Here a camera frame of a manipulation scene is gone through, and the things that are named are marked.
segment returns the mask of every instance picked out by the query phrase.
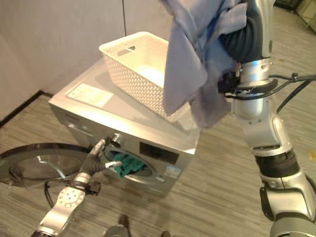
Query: washing machine top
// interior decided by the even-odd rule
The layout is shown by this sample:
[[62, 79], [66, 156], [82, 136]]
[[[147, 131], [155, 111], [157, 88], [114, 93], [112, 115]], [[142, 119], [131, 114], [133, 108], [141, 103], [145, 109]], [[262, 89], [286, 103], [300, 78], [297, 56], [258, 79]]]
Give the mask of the washing machine top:
[[200, 129], [171, 124], [115, 86], [100, 59], [49, 101], [80, 117], [144, 140], [194, 154]]

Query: white plastic basket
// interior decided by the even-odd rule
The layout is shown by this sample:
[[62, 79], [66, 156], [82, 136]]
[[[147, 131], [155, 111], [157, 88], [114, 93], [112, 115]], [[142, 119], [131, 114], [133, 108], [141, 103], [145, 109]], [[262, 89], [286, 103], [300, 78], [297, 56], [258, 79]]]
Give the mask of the white plastic basket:
[[138, 32], [99, 47], [112, 82], [167, 121], [185, 129], [193, 127], [189, 104], [167, 116], [162, 107], [168, 41], [148, 32]]

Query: gray wood-grain floor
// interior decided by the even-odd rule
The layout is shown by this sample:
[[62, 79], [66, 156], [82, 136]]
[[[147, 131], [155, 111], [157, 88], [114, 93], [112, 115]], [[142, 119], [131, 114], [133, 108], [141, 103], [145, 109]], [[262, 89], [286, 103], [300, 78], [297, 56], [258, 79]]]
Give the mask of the gray wood-grain floor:
[[[271, 73], [315, 73], [315, 33], [305, 30], [295, 14], [279, 8], [275, 14]], [[280, 92], [275, 103], [292, 89]], [[30, 143], [76, 144], [50, 111], [48, 100], [41, 96], [1, 129], [0, 153]], [[295, 97], [281, 116], [301, 165], [316, 179], [316, 162], [307, 155], [308, 150], [316, 151], [316, 84]], [[174, 237], [269, 235], [271, 222], [261, 212], [258, 168], [231, 115], [202, 135], [196, 158], [165, 198], [128, 191], [100, 175], [96, 178], [103, 184], [101, 194], [86, 199], [66, 236], [100, 237], [121, 213], [130, 217], [134, 237], [158, 237], [163, 230]], [[0, 193], [0, 236], [30, 236], [48, 211], [43, 191], [0, 184]]]

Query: gray towel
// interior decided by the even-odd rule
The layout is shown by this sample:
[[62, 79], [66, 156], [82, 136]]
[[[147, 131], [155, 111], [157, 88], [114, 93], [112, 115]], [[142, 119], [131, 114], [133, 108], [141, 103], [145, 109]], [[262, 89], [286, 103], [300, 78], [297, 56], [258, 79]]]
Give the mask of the gray towel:
[[168, 115], [184, 103], [198, 126], [210, 127], [230, 110], [217, 82], [235, 63], [219, 37], [246, 26], [240, 0], [161, 0], [174, 16], [167, 54], [163, 106]]

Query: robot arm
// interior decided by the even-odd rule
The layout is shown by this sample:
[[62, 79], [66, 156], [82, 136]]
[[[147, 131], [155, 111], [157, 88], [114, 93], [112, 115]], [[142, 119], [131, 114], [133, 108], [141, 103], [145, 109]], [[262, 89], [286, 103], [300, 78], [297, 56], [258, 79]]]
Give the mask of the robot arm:
[[95, 172], [106, 168], [122, 165], [120, 161], [102, 163], [98, 154], [106, 146], [104, 139], [91, 150], [86, 161], [82, 165], [79, 174], [72, 181], [70, 187], [65, 187], [58, 195], [53, 208], [40, 222], [32, 237], [61, 237], [72, 223], [74, 214], [82, 205], [89, 190], [89, 183]]
[[[276, 86], [269, 79], [274, 0], [246, 2], [247, 26], [222, 37], [228, 53], [241, 63], [234, 88], [239, 98], [258, 96]], [[274, 221], [270, 236], [316, 237], [315, 190], [298, 165], [283, 120], [272, 112], [270, 97], [234, 99], [232, 112], [260, 169], [262, 209]]]

